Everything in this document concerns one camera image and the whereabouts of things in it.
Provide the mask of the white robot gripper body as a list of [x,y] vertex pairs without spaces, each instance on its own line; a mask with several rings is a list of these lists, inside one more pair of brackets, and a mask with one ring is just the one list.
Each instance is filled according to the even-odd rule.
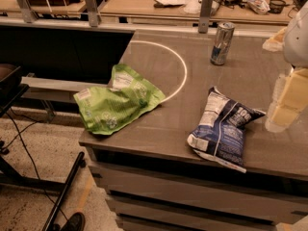
[[285,60],[295,67],[308,67],[308,2],[290,21],[285,37]]

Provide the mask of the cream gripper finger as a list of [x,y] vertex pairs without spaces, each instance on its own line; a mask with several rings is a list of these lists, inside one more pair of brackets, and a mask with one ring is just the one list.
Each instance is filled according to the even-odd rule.
[[272,37],[268,38],[263,43],[263,48],[270,52],[280,52],[283,50],[284,36],[286,33],[286,27],[279,30]]
[[308,68],[296,68],[276,81],[269,106],[269,122],[289,127],[308,106]]

